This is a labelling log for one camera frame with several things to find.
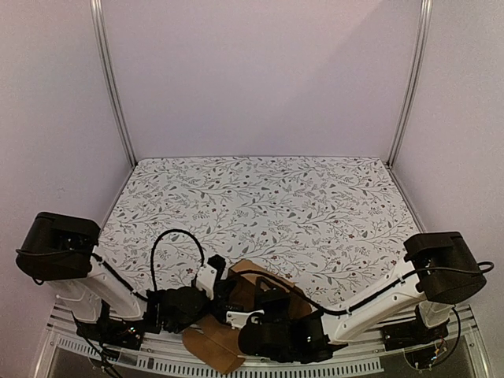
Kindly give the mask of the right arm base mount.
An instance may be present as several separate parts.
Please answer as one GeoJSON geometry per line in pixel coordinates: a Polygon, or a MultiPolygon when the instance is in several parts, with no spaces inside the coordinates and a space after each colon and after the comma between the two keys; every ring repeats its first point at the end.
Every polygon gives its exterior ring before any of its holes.
{"type": "Polygon", "coordinates": [[[415,308],[411,321],[385,325],[381,328],[386,351],[399,350],[416,345],[425,345],[448,336],[449,317],[435,327],[429,328],[421,317],[420,306],[415,308]]]}

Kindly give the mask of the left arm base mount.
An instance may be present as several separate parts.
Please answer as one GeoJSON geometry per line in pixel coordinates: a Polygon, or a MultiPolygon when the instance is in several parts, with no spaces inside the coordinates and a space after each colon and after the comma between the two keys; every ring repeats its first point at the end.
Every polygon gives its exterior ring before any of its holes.
{"type": "Polygon", "coordinates": [[[97,341],[100,345],[110,345],[130,350],[139,350],[145,335],[145,324],[140,321],[126,321],[110,314],[110,307],[102,305],[95,323],[85,323],[74,319],[77,335],[97,341]]]}

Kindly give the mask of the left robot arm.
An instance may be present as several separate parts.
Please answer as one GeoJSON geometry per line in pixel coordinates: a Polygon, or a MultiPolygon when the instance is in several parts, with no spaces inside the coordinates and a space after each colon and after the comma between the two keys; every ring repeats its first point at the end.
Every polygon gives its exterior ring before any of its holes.
{"type": "Polygon", "coordinates": [[[17,267],[49,284],[99,341],[111,341],[117,330],[179,333],[208,314],[235,329],[245,326],[248,314],[229,302],[235,283],[223,277],[221,256],[202,255],[188,286],[162,290],[155,283],[140,291],[99,254],[99,232],[92,220],[41,212],[16,257],[17,267]]]}

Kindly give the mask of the brown cardboard box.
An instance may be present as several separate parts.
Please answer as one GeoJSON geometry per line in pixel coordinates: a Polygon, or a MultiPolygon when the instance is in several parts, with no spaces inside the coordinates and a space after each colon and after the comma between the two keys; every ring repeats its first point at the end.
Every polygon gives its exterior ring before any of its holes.
{"type": "Polygon", "coordinates": [[[186,349],[221,374],[237,370],[245,361],[239,349],[239,332],[252,315],[268,315],[273,320],[294,321],[312,313],[311,305],[300,296],[303,291],[289,280],[273,275],[250,260],[243,259],[228,269],[222,298],[209,315],[197,322],[198,328],[183,331],[186,349]]]}

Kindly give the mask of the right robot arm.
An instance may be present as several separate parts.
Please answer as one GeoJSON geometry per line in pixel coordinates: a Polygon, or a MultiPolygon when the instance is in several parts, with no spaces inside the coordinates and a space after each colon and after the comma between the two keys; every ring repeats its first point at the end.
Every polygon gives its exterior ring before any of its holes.
{"type": "Polygon", "coordinates": [[[278,362],[326,361],[360,334],[397,312],[414,307],[412,321],[387,326],[387,350],[426,344],[447,336],[447,323],[457,304],[487,283],[494,267],[478,262],[459,232],[419,233],[405,243],[405,257],[361,293],[297,320],[254,311],[238,336],[242,353],[278,362]]]}

